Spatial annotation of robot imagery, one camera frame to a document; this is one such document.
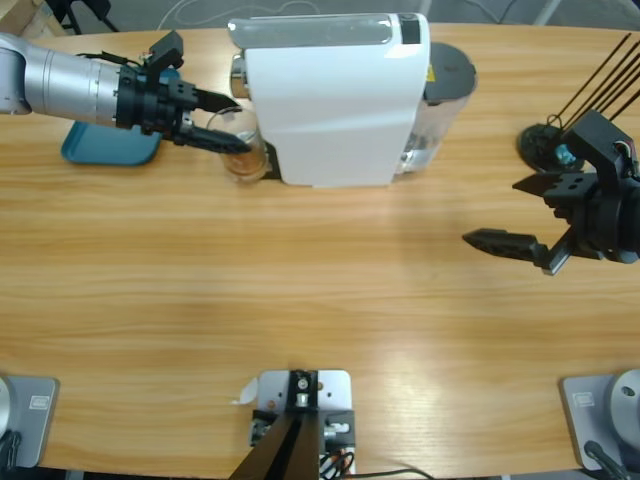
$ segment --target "coffee machine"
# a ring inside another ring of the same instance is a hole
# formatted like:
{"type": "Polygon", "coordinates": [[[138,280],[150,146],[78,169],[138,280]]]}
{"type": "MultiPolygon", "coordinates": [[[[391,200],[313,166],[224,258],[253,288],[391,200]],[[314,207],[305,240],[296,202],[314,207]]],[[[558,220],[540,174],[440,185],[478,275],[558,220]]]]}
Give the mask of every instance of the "coffee machine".
{"type": "Polygon", "coordinates": [[[384,185],[396,172],[429,68],[420,14],[232,20],[231,92],[250,99],[290,185],[384,185]]]}

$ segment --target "label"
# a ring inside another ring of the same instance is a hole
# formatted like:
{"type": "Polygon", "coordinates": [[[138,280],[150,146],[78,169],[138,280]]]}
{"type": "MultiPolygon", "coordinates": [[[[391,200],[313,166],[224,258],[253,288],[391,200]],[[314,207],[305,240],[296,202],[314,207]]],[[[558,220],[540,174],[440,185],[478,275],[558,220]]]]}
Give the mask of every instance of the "label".
{"type": "Polygon", "coordinates": [[[29,402],[29,410],[48,410],[51,397],[45,395],[32,395],[29,402]]]}
{"type": "Polygon", "coordinates": [[[433,71],[433,66],[429,64],[429,70],[427,71],[427,82],[436,81],[436,72],[433,71]]]}
{"type": "Polygon", "coordinates": [[[573,394],[573,404],[576,407],[594,407],[596,402],[591,392],[578,392],[573,394]]]}

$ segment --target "black mount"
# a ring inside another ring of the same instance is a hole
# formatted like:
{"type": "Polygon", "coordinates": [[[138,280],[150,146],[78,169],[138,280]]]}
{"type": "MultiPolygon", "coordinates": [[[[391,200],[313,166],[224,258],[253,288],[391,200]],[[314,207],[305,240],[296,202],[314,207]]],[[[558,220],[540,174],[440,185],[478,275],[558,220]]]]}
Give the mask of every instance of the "black mount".
{"type": "Polygon", "coordinates": [[[317,480],[322,454],[355,446],[353,411],[318,409],[317,371],[291,371],[285,398],[283,413],[253,412],[260,425],[252,432],[254,448],[229,480],[317,480]],[[349,431],[325,439],[325,426],[333,423],[346,423],[349,431]]]}
{"type": "Polygon", "coordinates": [[[562,145],[561,136],[562,129],[554,125],[532,125],[524,129],[516,139],[518,154],[536,172],[579,172],[584,167],[583,159],[571,154],[564,158],[558,157],[556,148],[562,145]]]}
{"type": "Polygon", "coordinates": [[[145,135],[159,132],[176,145],[219,153],[249,152],[250,147],[235,135],[197,127],[191,120],[191,112],[196,109],[216,113],[240,108],[235,100],[221,93],[199,90],[180,78],[161,80],[164,70],[182,66],[183,53],[182,37],[172,31],[151,47],[144,65],[121,67],[116,126],[130,129],[140,125],[145,135]]]}
{"type": "Polygon", "coordinates": [[[584,114],[561,139],[596,173],[542,173],[513,188],[540,196],[570,225],[549,249],[533,235],[480,229],[463,236],[497,257],[532,262],[554,275],[571,256],[633,263],[640,253],[640,176],[633,140],[596,111],[584,114]]]}

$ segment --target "silver cylinder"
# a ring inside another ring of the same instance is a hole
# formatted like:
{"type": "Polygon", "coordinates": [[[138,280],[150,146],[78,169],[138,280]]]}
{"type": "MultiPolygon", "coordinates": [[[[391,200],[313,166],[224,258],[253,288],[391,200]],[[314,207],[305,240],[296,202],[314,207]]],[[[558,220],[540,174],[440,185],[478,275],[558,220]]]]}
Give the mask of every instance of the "silver cylinder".
{"type": "Polygon", "coordinates": [[[11,413],[12,392],[9,382],[0,377],[0,437],[9,428],[9,416],[11,413]]]}
{"type": "Polygon", "coordinates": [[[24,115],[31,112],[24,93],[24,58],[12,50],[0,48],[0,113],[24,115]]]}
{"type": "Polygon", "coordinates": [[[36,113],[115,126],[120,67],[31,46],[27,101],[36,113]]]}

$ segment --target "wood grain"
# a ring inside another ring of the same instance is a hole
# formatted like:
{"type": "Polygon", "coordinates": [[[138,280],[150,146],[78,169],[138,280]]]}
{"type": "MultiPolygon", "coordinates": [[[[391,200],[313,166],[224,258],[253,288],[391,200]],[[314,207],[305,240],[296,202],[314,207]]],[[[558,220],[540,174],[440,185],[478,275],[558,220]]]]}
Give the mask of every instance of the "wood grain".
{"type": "MultiPolygon", "coordinates": [[[[181,32],[183,76],[228,91],[234,48],[181,32]]],[[[159,33],[49,39],[135,56],[159,33]]],[[[427,171],[388,188],[229,181],[215,155],[163,145],[143,168],[59,155],[71,122],[0,119],[0,366],[61,382],[44,464],[228,476],[265,369],[353,377],[360,471],[440,477],[576,465],[558,381],[638,367],[640,266],[571,259],[555,278],[461,240],[565,226],[511,189],[516,135],[558,110],[621,37],[434,25],[479,88],[427,171]]],[[[640,136],[638,106],[618,122],[640,136]]]]}

